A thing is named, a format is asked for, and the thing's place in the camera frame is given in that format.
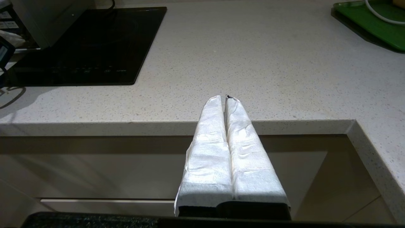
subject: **kitchen appliance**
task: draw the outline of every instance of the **kitchen appliance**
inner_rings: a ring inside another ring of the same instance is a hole
[[[26,42],[17,53],[52,46],[91,0],[0,0],[0,29],[21,36]]]
[[[5,86],[134,84],[166,7],[87,10],[52,46],[28,53]]]

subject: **cabinet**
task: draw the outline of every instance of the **cabinet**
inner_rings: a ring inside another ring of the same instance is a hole
[[[39,211],[49,209],[0,180],[0,227],[20,227],[27,216]]]
[[[0,179],[64,212],[172,216],[192,136],[3,137]],[[260,136],[297,221],[357,222],[380,193],[346,136]]]

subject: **cabinet drawer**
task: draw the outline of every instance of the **cabinet drawer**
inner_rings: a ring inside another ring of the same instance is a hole
[[[174,217],[173,200],[42,199],[41,202],[59,212]]]
[[[174,199],[185,154],[0,155],[0,179],[36,198]]]

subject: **kitchen countertop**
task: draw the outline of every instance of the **kitchen countertop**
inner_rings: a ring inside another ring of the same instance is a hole
[[[168,7],[135,85],[27,88],[0,135],[192,135],[230,94],[258,134],[347,134],[405,223],[405,55],[333,18],[336,1],[124,5]]]

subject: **white fabric wrap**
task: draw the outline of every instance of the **white fabric wrap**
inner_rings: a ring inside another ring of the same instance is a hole
[[[286,193],[242,103],[229,97],[225,106],[234,199],[290,205]]]
[[[230,152],[221,96],[205,104],[186,153],[183,179],[175,201],[180,206],[209,206],[232,200]]]

